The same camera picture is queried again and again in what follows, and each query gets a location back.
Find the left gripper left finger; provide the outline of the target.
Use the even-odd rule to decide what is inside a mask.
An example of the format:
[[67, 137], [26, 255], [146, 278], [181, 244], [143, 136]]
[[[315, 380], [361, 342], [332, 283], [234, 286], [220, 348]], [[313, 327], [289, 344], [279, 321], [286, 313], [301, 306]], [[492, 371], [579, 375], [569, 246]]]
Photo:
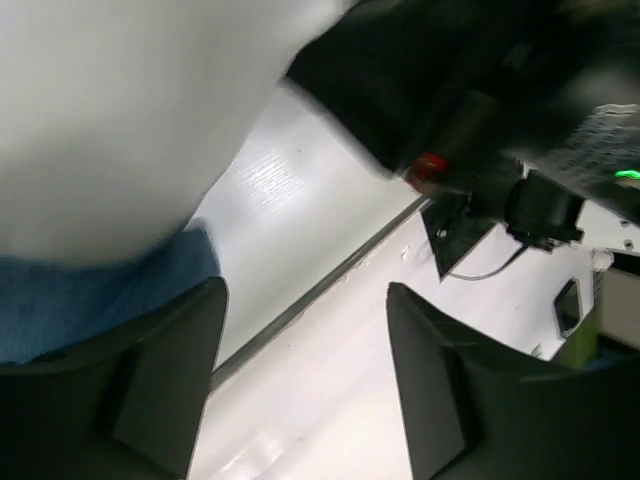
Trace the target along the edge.
[[183, 479], [227, 310], [224, 280], [1, 368], [5, 479]]

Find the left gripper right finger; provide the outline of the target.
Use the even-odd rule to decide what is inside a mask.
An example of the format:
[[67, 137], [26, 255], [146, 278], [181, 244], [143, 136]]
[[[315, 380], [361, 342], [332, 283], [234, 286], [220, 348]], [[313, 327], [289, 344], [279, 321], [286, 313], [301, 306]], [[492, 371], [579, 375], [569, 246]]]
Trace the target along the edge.
[[639, 359], [593, 370], [512, 349], [408, 286], [388, 331], [417, 479], [635, 479]]

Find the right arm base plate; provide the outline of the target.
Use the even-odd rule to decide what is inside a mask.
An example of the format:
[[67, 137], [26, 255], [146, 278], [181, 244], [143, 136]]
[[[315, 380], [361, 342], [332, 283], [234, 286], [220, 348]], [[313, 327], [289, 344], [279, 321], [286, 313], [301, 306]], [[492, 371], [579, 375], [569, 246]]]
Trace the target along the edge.
[[473, 217], [469, 211], [468, 197], [451, 193], [442, 194], [422, 209], [422, 221], [440, 281], [447, 276], [479, 281], [496, 275], [509, 264], [505, 260], [498, 268], [483, 275], [453, 272], [495, 226], [489, 220]]

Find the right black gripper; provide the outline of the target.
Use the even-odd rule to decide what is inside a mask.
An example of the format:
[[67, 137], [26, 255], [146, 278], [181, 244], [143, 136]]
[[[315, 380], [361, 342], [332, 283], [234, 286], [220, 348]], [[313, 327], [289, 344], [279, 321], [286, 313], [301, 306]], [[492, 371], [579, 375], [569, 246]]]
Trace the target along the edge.
[[541, 112], [579, 43], [562, 1], [359, 1], [286, 77], [381, 170], [422, 193], [467, 190], [557, 143]]

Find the blue pillowcase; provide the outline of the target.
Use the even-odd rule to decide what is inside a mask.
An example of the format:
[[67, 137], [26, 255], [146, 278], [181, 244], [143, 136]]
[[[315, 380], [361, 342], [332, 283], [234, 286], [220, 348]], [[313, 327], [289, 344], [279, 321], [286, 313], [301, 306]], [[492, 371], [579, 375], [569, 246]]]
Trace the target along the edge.
[[1, 361], [22, 364], [150, 313], [219, 274], [207, 230], [100, 267], [1, 260]]

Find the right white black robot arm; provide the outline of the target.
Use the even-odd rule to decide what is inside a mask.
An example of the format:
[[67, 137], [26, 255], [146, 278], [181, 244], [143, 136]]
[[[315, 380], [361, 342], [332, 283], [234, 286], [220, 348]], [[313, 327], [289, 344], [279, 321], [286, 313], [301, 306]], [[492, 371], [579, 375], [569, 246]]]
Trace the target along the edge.
[[359, 1], [286, 77], [384, 170], [525, 244], [639, 251], [635, 1]]

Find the white pillow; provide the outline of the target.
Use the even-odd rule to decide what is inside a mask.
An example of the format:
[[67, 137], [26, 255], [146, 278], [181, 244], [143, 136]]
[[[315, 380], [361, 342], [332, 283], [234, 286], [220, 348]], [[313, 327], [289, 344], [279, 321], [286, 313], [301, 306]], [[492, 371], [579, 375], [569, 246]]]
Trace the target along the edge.
[[5, 1], [1, 252], [135, 257], [181, 228], [339, 1]]

